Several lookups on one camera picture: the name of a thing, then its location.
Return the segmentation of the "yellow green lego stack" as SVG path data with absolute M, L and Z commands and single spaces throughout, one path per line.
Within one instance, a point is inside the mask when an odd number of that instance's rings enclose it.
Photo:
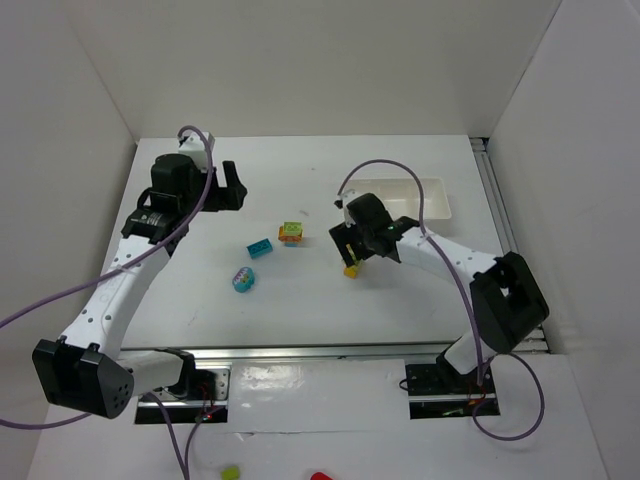
M 362 261 L 357 259 L 356 255 L 352 251 L 350 251 L 350 257 L 352 264 L 344 267 L 343 274 L 350 279 L 356 279 L 360 271 Z

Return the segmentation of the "teal rounded lego piece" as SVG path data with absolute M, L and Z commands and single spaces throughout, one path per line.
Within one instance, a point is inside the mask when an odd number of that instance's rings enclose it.
M 242 267 L 232 279 L 233 289 L 238 293 L 248 292 L 255 283 L 255 273 L 250 267 Z

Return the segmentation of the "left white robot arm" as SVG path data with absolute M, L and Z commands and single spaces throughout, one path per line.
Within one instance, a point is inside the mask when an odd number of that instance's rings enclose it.
M 238 211 L 247 195 L 234 162 L 222 164 L 225 182 L 200 171 L 191 157 L 165 154 L 151 168 L 151 185 L 127 217 L 109 267 L 76 319 L 57 340 L 42 339 L 32 360 L 47 401 L 104 418 L 119 416 L 134 397 L 158 389 L 185 399 L 211 384 L 192 354 L 158 348 L 129 358 L 125 333 L 151 283 L 186 236 L 193 212 Z

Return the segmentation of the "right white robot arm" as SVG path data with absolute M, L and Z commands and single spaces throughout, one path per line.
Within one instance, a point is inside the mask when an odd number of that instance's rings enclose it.
M 445 381 L 484 377 L 498 355 L 511 353 L 549 316 L 549 306 L 525 259 L 472 250 L 406 216 L 394 220 L 372 193 L 343 193 L 335 205 L 342 223 L 329 234 L 348 267 L 378 256 L 449 280 L 471 314 L 470 330 L 438 357 Z

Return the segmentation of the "orange green lego stack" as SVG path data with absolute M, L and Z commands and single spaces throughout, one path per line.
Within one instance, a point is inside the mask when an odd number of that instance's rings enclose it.
M 287 247 L 297 247 L 303 241 L 303 224 L 297 221 L 284 222 L 278 231 L 278 240 Z

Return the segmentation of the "teal rectangular lego brick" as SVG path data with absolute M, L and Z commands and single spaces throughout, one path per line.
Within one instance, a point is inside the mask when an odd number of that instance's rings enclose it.
M 273 251 L 273 246 L 268 238 L 264 238 L 248 245 L 247 251 L 251 259 L 257 259 L 271 253 Z

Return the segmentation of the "red object foreground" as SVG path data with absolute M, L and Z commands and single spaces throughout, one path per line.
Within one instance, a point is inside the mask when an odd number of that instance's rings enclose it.
M 331 475 L 323 471 L 313 471 L 309 475 L 309 479 L 310 480 L 334 480 L 334 478 Z

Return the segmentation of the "lime green lego foreground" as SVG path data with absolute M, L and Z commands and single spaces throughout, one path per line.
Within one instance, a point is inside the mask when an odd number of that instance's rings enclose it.
M 239 480 L 241 478 L 240 469 L 236 465 L 226 467 L 220 472 L 221 480 Z

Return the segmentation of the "aluminium rail right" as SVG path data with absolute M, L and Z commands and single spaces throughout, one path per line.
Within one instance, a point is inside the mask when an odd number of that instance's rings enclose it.
M 514 251 L 518 253 L 519 248 L 506 209 L 504 197 L 487 150 L 488 140 L 481 137 L 470 137 L 469 141 L 501 248 L 504 252 Z M 515 352 L 523 354 L 549 354 L 550 349 L 544 330 L 541 327 L 536 327 L 533 332 L 516 347 Z

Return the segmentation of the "aluminium rail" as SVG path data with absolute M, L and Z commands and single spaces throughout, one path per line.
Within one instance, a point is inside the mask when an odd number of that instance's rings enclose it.
M 504 252 L 514 251 L 518 253 L 519 248 L 506 209 L 504 197 L 487 150 L 488 140 L 481 137 L 470 137 L 469 141 L 501 248 Z M 549 354 L 550 349 L 544 330 L 541 327 L 536 327 L 533 332 L 516 347 L 515 352 L 523 354 Z
M 414 342 L 225 348 L 182 347 L 182 350 L 193 354 L 197 360 L 234 361 L 437 356 L 447 347 L 447 343 Z

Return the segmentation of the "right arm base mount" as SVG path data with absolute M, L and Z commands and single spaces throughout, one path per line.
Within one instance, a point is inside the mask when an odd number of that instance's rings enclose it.
M 474 374 L 444 380 L 435 364 L 407 364 L 398 386 L 408 395 L 411 420 L 471 417 L 476 406 L 479 416 L 499 416 L 491 370 L 484 373 L 481 386 L 475 381 Z

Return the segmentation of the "aluminium rail front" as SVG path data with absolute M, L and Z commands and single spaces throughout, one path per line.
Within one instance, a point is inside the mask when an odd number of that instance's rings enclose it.
M 437 356 L 447 347 L 447 343 L 414 342 L 225 348 L 182 347 L 182 350 L 193 354 L 197 360 L 234 361 Z

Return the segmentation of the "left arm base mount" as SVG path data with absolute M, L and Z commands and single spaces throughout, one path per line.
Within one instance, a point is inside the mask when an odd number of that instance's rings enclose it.
M 186 393 L 164 387 L 154 391 L 173 424 L 223 424 L 228 420 L 231 369 L 214 365 L 200 370 Z

